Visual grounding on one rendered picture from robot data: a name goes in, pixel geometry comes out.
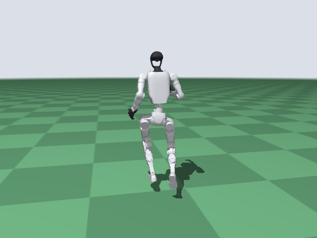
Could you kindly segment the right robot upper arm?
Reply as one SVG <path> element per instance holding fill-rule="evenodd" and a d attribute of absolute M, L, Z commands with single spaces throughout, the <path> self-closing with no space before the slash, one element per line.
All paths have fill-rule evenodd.
<path fill-rule="evenodd" d="M 178 80 L 178 76 L 175 73 L 169 73 L 170 75 L 170 82 L 172 82 L 173 87 L 175 89 L 175 91 L 177 92 L 176 94 L 176 98 L 177 100 L 181 100 L 184 98 L 184 94 L 182 92 L 182 88 L 180 85 L 180 82 Z"/>

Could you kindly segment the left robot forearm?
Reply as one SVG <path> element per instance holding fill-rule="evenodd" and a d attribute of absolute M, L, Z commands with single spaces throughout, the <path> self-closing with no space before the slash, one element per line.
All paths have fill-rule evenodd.
<path fill-rule="evenodd" d="M 140 108 L 140 104 L 142 102 L 142 100 L 137 99 L 137 95 L 138 95 L 138 92 L 136 93 L 136 96 L 134 99 L 134 104 L 133 104 L 133 107 L 131 108 L 132 112 L 134 112 L 135 110 L 138 110 Z"/>

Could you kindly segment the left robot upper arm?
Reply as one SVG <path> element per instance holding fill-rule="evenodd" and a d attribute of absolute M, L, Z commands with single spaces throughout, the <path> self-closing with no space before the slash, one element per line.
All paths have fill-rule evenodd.
<path fill-rule="evenodd" d="M 145 82 L 147 81 L 148 73 L 141 73 L 138 79 L 138 95 L 137 99 L 143 100 L 145 97 L 144 88 L 145 88 Z"/>

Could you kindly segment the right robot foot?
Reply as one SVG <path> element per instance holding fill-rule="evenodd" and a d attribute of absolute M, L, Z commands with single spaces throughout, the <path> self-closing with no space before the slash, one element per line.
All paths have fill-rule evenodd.
<path fill-rule="evenodd" d="M 171 172 L 169 175 L 169 187 L 172 189 L 177 188 L 176 174 L 174 172 Z"/>

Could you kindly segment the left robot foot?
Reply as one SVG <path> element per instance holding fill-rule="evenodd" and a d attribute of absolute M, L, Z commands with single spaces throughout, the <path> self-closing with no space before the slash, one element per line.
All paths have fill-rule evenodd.
<path fill-rule="evenodd" d="M 149 175 L 148 175 L 148 178 L 149 178 L 152 182 L 157 181 L 157 177 L 156 177 L 156 175 L 153 174 L 153 173 L 152 173 L 152 175 L 149 174 Z"/>

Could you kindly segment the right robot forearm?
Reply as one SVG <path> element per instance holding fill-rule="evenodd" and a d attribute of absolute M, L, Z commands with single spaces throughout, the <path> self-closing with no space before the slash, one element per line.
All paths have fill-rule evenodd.
<path fill-rule="evenodd" d="M 177 94 L 176 91 L 171 91 L 171 95 L 172 95 L 173 97 L 175 97 L 175 98 L 176 98 L 176 94 Z"/>

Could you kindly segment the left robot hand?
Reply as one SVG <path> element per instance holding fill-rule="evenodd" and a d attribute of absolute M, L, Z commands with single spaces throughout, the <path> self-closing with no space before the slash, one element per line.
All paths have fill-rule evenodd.
<path fill-rule="evenodd" d="M 131 119 L 134 119 L 133 116 L 134 116 L 134 114 L 137 112 L 137 110 L 135 110 L 134 112 L 132 112 L 131 109 L 128 109 L 128 110 L 129 110 L 128 114 L 129 114 L 130 118 L 131 118 Z"/>

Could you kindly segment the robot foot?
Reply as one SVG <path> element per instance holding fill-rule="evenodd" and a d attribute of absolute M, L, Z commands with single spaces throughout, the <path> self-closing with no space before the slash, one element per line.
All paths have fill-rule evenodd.
<path fill-rule="evenodd" d="M 176 174 L 174 172 L 171 172 L 169 175 L 169 187 L 172 189 L 177 188 Z"/>
<path fill-rule="evenodd" d="M 149 175 L 148 175 L 148 178 L 149 178 L 152 182 L 157 181 L 157 177 L 156 177 L 156 175 L 153 174 L 153 173 L 152 173 L 152 175 L 149 174 Z"/>

